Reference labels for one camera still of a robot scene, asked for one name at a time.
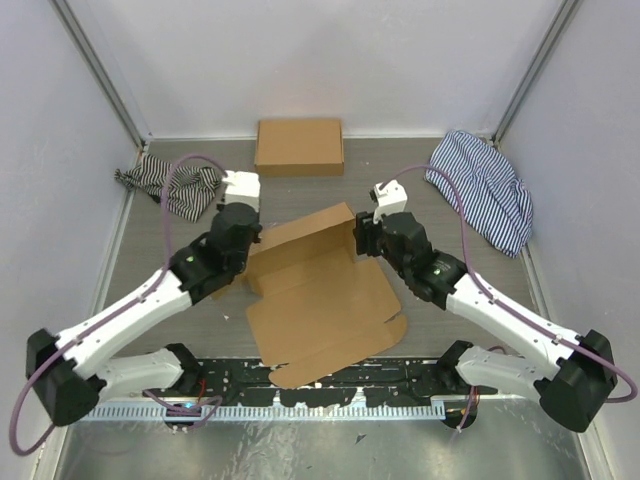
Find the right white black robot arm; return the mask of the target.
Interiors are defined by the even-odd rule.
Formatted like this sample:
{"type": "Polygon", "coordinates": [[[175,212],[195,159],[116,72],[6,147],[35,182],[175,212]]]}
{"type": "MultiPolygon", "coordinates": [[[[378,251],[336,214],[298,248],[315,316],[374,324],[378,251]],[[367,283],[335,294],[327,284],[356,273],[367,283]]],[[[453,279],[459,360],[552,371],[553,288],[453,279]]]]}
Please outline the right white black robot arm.
{"type": "Polygon", "coordinates": [[[582,433],[617,384],[610,341],[553,324],[495,290],[456,257],[432,247],[409,212],[357,214],[356,252],[382,257],[419,299],[480,326],[515,350],[491,352],[455,342],[439,359],[451,394],[484,386],[538,403],[561,426],[582,433]]]}

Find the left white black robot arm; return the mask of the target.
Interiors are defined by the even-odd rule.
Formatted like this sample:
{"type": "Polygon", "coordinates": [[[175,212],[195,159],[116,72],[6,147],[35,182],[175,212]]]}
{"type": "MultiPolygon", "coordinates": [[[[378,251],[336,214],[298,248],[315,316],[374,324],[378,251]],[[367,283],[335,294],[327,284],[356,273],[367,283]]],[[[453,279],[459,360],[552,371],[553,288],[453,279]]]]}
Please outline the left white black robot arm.
{"type": "Polygon", "coordinates": [[[138,289],[57,335],[46,329],[33,333],[26,377],[53,425],[75,423],[98,404],[135,391],[194,394],[202,369],[185,345],[172,343],[134,357],[117,354],[160,322],[230,285],[244,272],[261,230],[259,206],[222,206],[209,231],[179,249],[138,289]]]}

